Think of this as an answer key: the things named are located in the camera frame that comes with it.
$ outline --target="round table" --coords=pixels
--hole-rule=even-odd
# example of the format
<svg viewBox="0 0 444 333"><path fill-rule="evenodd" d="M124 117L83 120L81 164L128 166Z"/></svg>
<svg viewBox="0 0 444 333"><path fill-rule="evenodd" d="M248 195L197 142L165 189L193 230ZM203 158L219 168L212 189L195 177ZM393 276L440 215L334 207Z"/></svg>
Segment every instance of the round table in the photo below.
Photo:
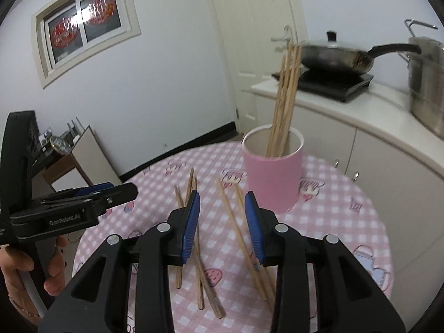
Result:
<svg viewBox="0 0 444 333"><path fill-rule="evenodd" d="M385 226L379 220L372 202L350 179L323 159L305 156L299 200L288 212L277 214L280 222L297 229L302 235L321 239L335 234L354 253L389 297L393 274L389 240ZM244 240L252 250L251 240L237 205L233 184L245 192L248 177L238 142L225 142L183 151L160 161L135 175L129 181L136 184L135 201L109 209L99 218L99 225L89 228L81 238L74 260L75 274L95 249L111 234L123 238L140 235L150 227L165 221L177 203L174 185L186 192L190 169L194 168L201 196L199 217L201 258L215 287L226 317L216 319L205 297L205 309L198 310L194 264L183 268L181 289L175 288L175 270L170 271L170 293L177 333L269 332L272 314L260 299L249 275L231 222L225 211L215 177L222 180L225 192L243 231ZM134 330L135 276L130 285L128 332ZM311 299L315 299L314 279ZM316 308L310 312L316 317ZM311 320L315 331L316 319Z"/></svg>

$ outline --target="beige window trim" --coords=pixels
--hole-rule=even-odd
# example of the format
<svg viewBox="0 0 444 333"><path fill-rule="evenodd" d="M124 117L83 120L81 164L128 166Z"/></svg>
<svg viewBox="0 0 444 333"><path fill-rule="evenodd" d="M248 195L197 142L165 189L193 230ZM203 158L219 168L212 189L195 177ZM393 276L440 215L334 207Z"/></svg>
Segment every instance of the beige window trim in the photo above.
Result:
<svg viewBox="0 0 444 333"><path fill-rule="evenodd" d="M141 34L140 26L137 20L136 9L134 6L134 0L124 0L129 22L129 29L126 32L111 37L110 39L103 41L97 45L94 45L86 49L79 55L75 56L71 60L67 61L66 63L62 64L61 66L52 68L51 62L48 58L46 38L44 35L44 31L42 31L41 28L42 22L48 15L51 15L58 8L62 7L70 1L72 0L52 0L50 3L41 8L32 16L32 52L34 55L34 60L36 62L40 82L43 88L48 86L60 75L64 74L66 71L93 56L94 54L101 52L102 50L105 50L110 46L118 44L119 42Z"/></svg>

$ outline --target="bundle of chopsticks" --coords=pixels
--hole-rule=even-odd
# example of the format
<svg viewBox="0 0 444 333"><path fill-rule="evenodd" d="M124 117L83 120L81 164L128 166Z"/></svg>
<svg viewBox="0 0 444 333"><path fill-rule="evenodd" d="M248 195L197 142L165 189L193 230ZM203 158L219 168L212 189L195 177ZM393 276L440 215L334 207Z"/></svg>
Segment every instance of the bundle of chopsticks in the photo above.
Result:
<svg viewBox="0 0 444 333"><path fill-rule="evenodd" d="M287 46L287 55L282 58L273 124L267 147L267 156L270 158L281 157L284 154L300 71L301 46L290 43Z"/></svg>
<svg viewBox="0 0 444 333"><path fill-rule="evenodd" d="M248 270L250 272L251 277L253 278L254 285L258 290L262 300L267 301L269 309L273 311L274 301L276 299L276 288L275 288L276 284L274 283L274 279L271 277L269 271L266 270L266 268L263 267L261 264L259 264L256 257L254 257L255 264L253 265L253 261L251 260L250 254L247 249L247 245L242 235L242 231L238 223L236 222L236 217L231 209L231 205L229 203L228 197L225 194L225 190L222 186L222 183L218 178L216 179L216 183L219 188L229 219L231 220L233 230L236 233L238 244L241 247L241 251L247 262ZM241 188L237 184L233 184L233 186L235 189L236 199L239 208L242 212L242 216L244 217L245 226L247 226L244 204L243 204L245 194L242 192Z"/></svg>
<svg viewBox="0 0 444 333"><path fill-rule="evenodd" d="M194 168L190 171L190 177L188 179L188 186L186 189L186 198L185 202L182 199L182 195L180 193L179 187L177 185L174 186L177 205L179 208L183 208L188 204L188 200L190 198L190 194L193 190L197 191L197 176L195 175ZM219 301L219 298L215 292L215 290L210 286L206 275L205 268L203 262L200 258L200 242L199 242L199 223L197 224L196 235L195 235L195 243L191 252L191 256L194 259L196 266L196 286L197 286L197 302L198 308L205 308L205 301L203 298L203 290L205 290L205 294L210 302L210 305L213 309L213 312L217 319L222 319L225 317L225 310L222 307L222 304ZM177 267L176 270L176 288L180 289L182 286L182 267Z"/></svg>

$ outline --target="stainless steel pot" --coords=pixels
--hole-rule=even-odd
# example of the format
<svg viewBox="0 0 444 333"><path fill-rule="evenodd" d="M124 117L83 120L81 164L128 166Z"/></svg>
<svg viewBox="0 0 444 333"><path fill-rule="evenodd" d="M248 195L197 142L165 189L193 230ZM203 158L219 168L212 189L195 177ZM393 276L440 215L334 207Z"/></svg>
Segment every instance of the stainless steel pot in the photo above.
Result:
<svg viewBox="0 0 444 333"><path fill-rule="evenodd" d="M423 54L407 54L410 111L428 129L444 140L444 44L429 37L416 37L412 25L438 29L416 20L405 20L414 42Z"/></svg>
<svg viewBox="0 0 444 333"><path fill-rule="evenodd" d="M311 69L363 75L370 71L378 56L399 51L421 53L415 44L380 45L370 51L363 51L339 45L336 35L334 31L327 31L328 42L323 44L302 41L302 64Z"/></svg>

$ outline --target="pink cup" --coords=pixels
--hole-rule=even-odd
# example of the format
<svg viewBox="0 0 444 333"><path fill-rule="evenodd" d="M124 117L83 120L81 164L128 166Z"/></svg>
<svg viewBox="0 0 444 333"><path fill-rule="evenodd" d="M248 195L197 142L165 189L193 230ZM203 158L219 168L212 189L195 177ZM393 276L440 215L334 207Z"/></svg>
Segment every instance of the pink cup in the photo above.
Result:
<svg viewBox="0 0 444 333"><path fill-rule="evenodd" d="M247 171L248 188L261 208L284 213L296 204L302 175L304 137L290 128L282 158L267 158L270 125L251 130L241 146Z"/></svg>

